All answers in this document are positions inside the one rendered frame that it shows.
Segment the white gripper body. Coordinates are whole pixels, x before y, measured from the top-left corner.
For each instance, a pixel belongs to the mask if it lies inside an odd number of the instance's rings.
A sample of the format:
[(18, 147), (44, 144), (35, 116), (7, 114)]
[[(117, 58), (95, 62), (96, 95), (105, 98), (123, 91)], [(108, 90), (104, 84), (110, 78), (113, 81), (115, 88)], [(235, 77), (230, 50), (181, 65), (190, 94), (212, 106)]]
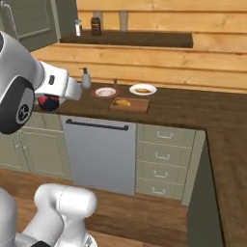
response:
[(67, 89), (65, 92), (66, 99), (79, 100), (82, 94), (80, 84), (72, 77), (69, 78)]

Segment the red and dark round jar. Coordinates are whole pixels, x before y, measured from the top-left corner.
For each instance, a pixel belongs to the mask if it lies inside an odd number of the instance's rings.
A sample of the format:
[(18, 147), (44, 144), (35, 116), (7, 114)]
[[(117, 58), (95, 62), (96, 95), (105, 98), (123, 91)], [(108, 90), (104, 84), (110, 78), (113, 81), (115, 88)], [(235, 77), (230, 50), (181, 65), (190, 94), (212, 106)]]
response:
[(39, 96), (38, 103), (40, 108), (46, 112), (55, 111), (59, 105), (59, 98), (57, 96)]

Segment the yellow croissant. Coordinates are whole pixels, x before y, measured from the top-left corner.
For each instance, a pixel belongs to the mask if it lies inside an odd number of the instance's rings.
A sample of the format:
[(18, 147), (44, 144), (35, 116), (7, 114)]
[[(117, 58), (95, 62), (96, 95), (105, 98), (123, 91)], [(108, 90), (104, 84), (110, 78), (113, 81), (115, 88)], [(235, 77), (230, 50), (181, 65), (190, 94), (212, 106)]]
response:
[(128, 106), (131, 105), (131, 103), (128, 100), (126, 100), (126, 99), (117, 99), (115, 101), (115, 105), (127, 106), (128, 107)]

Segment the wooden cutting board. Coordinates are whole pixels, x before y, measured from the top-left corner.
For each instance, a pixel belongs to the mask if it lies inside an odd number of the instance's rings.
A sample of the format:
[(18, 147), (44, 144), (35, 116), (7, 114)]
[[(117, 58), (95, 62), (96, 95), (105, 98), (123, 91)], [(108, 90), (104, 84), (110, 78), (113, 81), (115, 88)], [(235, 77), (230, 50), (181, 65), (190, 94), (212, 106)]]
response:
[[(131, 105), (128, 107), (115, 105), (115, 101), (117, 99), (126, 99), (131, 103)], [(115, 111), (146, 113), (148, 111), (149, 104), (150, 104), (150, 101), (148, 99), (139, 99), (139, 98), (131, 98), (131, 97), (116, 97), (111, 103), (110, 109), (115, 110)]]

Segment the dark jar with label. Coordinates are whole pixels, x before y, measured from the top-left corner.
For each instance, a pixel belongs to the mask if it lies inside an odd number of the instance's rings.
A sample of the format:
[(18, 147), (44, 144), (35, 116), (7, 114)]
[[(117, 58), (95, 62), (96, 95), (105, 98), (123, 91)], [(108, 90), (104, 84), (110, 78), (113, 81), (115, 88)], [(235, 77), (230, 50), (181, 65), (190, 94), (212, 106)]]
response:
[(101, 35), (101, 23), (98, 17), (91, 18), (91, 33), (93, 36)]

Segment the grey soap dispenser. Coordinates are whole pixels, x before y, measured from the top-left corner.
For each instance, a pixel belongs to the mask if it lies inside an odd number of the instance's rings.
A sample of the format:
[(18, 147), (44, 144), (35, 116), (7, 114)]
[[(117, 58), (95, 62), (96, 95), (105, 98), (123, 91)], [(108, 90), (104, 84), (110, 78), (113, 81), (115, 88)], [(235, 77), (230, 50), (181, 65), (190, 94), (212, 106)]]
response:
[(82, 68), (82, 87), (89, 89), (91, 87), (91, 75), (87, 68)]

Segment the white plate with red rim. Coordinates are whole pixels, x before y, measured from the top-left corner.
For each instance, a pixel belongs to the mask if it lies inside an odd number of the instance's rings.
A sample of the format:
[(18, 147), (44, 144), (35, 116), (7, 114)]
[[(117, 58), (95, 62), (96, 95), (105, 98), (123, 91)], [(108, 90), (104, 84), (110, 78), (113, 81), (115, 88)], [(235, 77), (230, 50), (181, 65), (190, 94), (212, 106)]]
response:
[(111, 98), (119, 94), (119, 90), (111, 87), (101, 87), (93, 90), (92, 95), (97, 98)]

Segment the small green drawer front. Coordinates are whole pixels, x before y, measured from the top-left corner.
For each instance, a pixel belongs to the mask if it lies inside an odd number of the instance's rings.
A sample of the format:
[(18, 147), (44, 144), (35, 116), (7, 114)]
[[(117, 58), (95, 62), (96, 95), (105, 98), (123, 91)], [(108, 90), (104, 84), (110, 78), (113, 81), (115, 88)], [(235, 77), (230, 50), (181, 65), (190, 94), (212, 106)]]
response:
[(44, 126), (47, 129), (52, 130), (63, 130), (61, 126), (60, 116), (56, 114), (43, 113), (42, 114)]
[(42, 113), (33, 112), (29, 121), (24, 126), (33, 128), (45, 128)]

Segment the green base cupboard door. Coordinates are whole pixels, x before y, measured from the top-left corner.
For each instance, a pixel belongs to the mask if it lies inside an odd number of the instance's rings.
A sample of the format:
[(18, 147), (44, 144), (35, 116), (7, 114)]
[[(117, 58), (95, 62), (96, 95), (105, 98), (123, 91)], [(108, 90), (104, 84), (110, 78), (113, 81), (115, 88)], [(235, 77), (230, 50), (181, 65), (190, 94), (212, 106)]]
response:
[(0, 133), (0, 168), (29, 173), (29, 167), (23, 149), (16, 135)]
[(23, 127), (17, 137), (33, 174), (71, 179), (63, 131)]

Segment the grey dishwasher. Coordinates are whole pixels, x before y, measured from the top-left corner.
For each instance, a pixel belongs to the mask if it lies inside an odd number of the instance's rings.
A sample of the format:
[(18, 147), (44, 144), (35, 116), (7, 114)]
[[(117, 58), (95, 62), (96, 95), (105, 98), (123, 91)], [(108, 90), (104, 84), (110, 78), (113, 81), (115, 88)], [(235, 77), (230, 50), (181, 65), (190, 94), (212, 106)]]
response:
[[(128, 125), (128, 131), (67, 124), (74, 122)], [(136, 124), (62, 116), (72, 181), (122, 194), (135, 193)]]

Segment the plain white plate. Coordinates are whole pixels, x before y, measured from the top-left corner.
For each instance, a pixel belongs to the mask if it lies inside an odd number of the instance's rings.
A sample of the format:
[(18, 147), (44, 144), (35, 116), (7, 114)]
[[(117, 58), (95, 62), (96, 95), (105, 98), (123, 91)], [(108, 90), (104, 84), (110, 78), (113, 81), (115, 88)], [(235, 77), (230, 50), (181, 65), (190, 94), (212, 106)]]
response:
[[(149, 89), (151, 91), (151, 93), (149, 94), (138, 94), (135, 92), (135, 89), (137, 88), (146, 88), (146, 89)], [(151, 84), (144, 84), (144, 83), (140, 83), (140, 84), (135, 84), (133, 86), (131, 86), (129, 88), (129, 91), (132, 93), (132, 94), (135, 94), (137, 96), (150, 96), (150, 95), (153, 95), (156, 93), (157, 89), (151, 85)]]

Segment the dark wooden shelf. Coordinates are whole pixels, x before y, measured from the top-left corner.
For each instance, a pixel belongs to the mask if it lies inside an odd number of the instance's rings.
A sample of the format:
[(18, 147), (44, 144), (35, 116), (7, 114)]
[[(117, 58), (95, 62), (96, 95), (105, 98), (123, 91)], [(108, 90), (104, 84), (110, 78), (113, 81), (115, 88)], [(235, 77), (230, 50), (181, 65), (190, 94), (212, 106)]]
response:
[(190, 33), (160, 33), (135, 31), (103, 31), (100, 36), (93, 36), (90, 31), (83, 31), (80, 36), (67, 36), (61, 43), (154, 46), (172, 48), (192, 48), (193, 38)]

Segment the green cupboard side panel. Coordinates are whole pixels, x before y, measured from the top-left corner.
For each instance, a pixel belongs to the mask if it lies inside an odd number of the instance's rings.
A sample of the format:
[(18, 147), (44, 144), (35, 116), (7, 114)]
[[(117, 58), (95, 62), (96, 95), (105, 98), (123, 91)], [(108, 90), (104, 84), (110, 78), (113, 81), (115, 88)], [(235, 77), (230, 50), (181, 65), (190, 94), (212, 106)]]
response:
[(183, 206), (189, 206), (190, 203), (197, 171), (201, 160), (201, 155), (205, 144), (205, 139), (206, 134), (202, 130), (197, 130), (181, 199), (181, 204)]

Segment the green wall cupboard door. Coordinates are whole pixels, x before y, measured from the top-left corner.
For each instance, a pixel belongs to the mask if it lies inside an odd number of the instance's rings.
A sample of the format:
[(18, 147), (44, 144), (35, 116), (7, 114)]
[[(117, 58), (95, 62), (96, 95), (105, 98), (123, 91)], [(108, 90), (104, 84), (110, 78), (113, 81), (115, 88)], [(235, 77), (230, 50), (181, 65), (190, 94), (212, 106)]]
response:
[[(12, 7), (19, 42), (29, 51), (57, 41), (51, 0), (8, 0)], [(8, 13), (0, 7), (0, 31), (15, 39)]]

